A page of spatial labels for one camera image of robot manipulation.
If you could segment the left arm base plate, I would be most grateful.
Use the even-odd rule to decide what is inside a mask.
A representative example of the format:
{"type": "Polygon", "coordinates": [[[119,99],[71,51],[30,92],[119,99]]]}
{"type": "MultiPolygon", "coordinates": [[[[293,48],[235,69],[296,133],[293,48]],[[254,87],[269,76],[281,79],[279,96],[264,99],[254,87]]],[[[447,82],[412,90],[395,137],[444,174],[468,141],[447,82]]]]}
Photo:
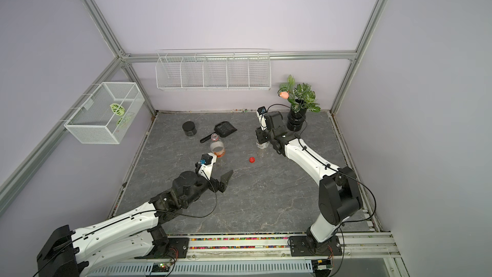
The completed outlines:
{"type": "Polygon", "coordinates": [[[187,257],[190,239],[188,237],[171,237],[160,239],[152,243],[151,251],[136,259],[184,259],[187,257]]]}

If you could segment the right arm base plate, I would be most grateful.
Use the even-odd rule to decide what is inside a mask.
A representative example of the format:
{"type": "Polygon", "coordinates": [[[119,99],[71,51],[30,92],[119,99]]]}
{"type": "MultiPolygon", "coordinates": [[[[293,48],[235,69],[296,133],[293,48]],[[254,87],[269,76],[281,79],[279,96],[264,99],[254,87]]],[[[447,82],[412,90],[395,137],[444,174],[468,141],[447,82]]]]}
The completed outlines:
{"type": "Polygon", "coordinates": [[[307,235],[291,236],[287,244],[291,256],[324,256],[332,258],[342,255],[342,244],[337,236],[333,236],[325,242],[317,242],[307,235]]]}

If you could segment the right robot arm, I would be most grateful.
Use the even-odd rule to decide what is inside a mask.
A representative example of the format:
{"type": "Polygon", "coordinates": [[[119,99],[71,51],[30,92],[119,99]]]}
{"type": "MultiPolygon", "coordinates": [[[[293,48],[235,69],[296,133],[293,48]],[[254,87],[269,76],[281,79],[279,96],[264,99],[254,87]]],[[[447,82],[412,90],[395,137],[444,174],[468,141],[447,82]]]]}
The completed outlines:
{"type": "Polygon", "coordinates": [[[351,168],[340,168],[313,151],[287,128],[280,112],[268,112],[262,106],[256,115],[260,123],[257,143],[271,144],[277,154],[299,165],[319,187],[320,215],[307,230],[307,243],[317,248],[331,240],[337,229],[363,208],[359,181],[351,168]]]}

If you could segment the clear bottle white label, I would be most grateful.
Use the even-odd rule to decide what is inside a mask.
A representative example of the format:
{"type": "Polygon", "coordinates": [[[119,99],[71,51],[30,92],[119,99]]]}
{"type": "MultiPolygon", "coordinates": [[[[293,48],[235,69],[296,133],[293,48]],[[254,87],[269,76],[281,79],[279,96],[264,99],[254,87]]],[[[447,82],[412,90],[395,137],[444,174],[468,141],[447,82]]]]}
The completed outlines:
{"type": "Polygon", "coordinates": [[[256,141],[256,146],[261,150],[267,149],[269,145],[270,145],[269,141],[265,141],[265,142],[256,141]]]}

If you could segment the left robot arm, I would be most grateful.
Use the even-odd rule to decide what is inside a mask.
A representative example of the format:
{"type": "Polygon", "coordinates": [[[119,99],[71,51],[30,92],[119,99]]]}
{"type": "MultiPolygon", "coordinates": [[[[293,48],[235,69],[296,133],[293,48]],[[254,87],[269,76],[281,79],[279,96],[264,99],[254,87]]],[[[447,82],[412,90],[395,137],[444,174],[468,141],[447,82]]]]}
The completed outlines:
{"type": "Polygon", "coordinates": [[[57,228],[37,255],[36,276],[88,276],[121,261],[164,257],[171,245],[163,224],[206,191],[224,192],[232,175],[228,171],[217,180],[185,171],[170,189],[127,213],[75,230],[57,228]]]}

